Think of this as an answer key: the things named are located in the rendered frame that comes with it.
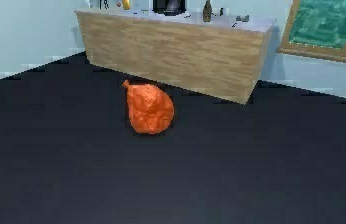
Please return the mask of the orange lumpy bag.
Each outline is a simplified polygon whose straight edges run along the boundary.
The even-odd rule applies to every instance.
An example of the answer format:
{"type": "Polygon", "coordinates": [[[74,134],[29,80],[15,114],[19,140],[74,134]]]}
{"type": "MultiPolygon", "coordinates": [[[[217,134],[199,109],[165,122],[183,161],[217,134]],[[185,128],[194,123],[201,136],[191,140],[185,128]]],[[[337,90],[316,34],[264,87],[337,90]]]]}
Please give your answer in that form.
{"type": "Polygon", "coordinates": [[[160,88],[152,84],[131,84],[125,80],[130,124],[137,133],[158,134],[165,131],[174,117],[174,104],[160,88]]]}

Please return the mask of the wooden counter with pale top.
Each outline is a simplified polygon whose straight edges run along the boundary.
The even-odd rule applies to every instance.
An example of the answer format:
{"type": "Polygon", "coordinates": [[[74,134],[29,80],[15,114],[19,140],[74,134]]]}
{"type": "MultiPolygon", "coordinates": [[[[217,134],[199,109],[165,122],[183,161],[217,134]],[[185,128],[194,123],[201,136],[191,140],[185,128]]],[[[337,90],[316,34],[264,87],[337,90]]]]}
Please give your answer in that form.
{"type": "Polygon", "coordinates": [[[91,64],[245,104],[259,79],[273,18],[205,22],[191,12],[75,11],[91,64]]]}

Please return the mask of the black microwave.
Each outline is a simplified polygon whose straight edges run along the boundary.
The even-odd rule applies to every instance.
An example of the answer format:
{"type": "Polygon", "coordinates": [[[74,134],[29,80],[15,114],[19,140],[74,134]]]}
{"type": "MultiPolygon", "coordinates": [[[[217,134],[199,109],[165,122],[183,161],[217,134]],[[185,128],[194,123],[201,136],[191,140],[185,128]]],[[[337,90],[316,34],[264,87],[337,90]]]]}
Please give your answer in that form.
{"type": "Polygon", "coordinates": [[[153,0],[154,13],[176,16],[186,11],[186,0],[153,0]]]}

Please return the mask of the brown bottle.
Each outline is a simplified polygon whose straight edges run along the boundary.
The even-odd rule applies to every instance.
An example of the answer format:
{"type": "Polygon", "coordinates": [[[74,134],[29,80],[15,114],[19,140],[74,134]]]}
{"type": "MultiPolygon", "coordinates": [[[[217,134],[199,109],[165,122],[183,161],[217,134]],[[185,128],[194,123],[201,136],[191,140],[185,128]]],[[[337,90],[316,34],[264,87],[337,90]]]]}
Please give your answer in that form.
{"type": "Polygon", "coordinates": [[[203,7],[203,21],[210,22],[212,15],[212,6],[210,0],[206,0],[205,5],[203,7]]]}

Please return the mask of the wooden framed window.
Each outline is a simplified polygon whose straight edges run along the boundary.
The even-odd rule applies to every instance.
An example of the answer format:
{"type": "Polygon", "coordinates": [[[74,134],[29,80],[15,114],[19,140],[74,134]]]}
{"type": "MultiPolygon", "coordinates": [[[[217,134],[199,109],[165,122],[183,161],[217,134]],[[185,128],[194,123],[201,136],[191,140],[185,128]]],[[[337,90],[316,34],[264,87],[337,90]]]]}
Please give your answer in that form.
{"type": "Polygon", "coordinates": [[[346,63],[346,0],[293,0],[277,52],[346,63]]]}

